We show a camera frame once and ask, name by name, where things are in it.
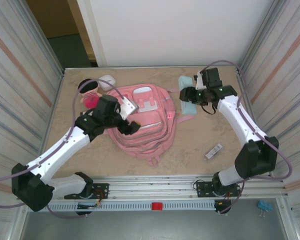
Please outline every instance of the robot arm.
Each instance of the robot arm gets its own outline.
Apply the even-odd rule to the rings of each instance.
[[[12,192],[33,211],[43,209],[52,198],[59,198],[69,194],[80,194],[88,197],[92,193],[93,180],[82,172],[76,172],[70,177],[52,179],[57,170],[66,163],[78,150],[88,145],[97,136],[103,134],[105,129],[118,128],[125,135],[137,132],[140,125],[129,123],[127,117],[134,113],[138,107],[127,98],[118,100],[109,95],[103,95],[96,108],[88,110],[79,116],[74,127],[45,153],[29,162],[26,166],[18,163],[12,174],[19,173],[28,168],[31,171],[12,178]],[[53,154],[46,161],[41,162],[48,155]]]
[[[277,153],[266,145],[257,135],[267,139],[275,147],[279,142],[275,137],[268,137],[251,119],[249,114],[240,104],[239,108],[246,117],[247,122],[238,111],[238,96],[232,86],[223,86],[217,68],[203,70],[194,76],[196,87],[186,87],[180,92],[180,100],[193,104],[207,106],[212,103],[215,109],[228,120],[237,135],[242,149],[235,159],[234,166],[217,172],[213,179],[214,192],[223,195],[231,187],[236,188],[236,183],[256,175],[264,174],[275,169]]]

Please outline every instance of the metal wall panel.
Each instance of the metal wall panel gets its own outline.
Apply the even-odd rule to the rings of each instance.
[[[22,0],[0,0],[0,177],[40,152],[62,69]],[[0,204],[15,201],[9,180]],[[0,209],[0,239],[7,239],[13,209]]]
[[[247,96],[258,125],[276,136],[293,165],[284,181],[300,225],[300,0],[285,0],[242,67]],[[274,173],[284,176],[279,156]]]

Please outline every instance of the pink backpack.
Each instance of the pink backpack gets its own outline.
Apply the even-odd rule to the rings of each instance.
[[[108,129],[108,134],[125,153],[140,159],[147,159],[152,166],[158,165],[159,155],[174,141],[176,123],[192,119],[193,116],[185,116],[177,120],[174,102],[168,91],[162,87],[140,84],[120,87],[118,90],[139,106],[138,111],[131,114],[128,120],[136,121],[141,124],[141,127],[132,135],[123,135],[116,128]],[[107,94],[116,97],[122,104],[115,90]]]

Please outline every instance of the white label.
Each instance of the white label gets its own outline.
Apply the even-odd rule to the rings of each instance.
[[[218,143],[214,148],[212,148],[212,149],[205,155],[205,157],[209,160],[209,159],[212,158],[217,152],[219,152],[220,149],[222,149],[222,145],[221,145],[220,143]]]

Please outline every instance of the stuffed toy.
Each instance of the stuffed toy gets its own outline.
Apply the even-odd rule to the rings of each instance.
[[[91,78],[81,81],[78,89],[82,86],[82,84],[89,80],[91,80]],[[88,109],[94,109],[98,104],[99,98],[102,97],[102,94],[98,93],[98,88],[98,83],[94,81],[88,83],[80,90],[80,94],[82,96],[80,102],[83,103]]]

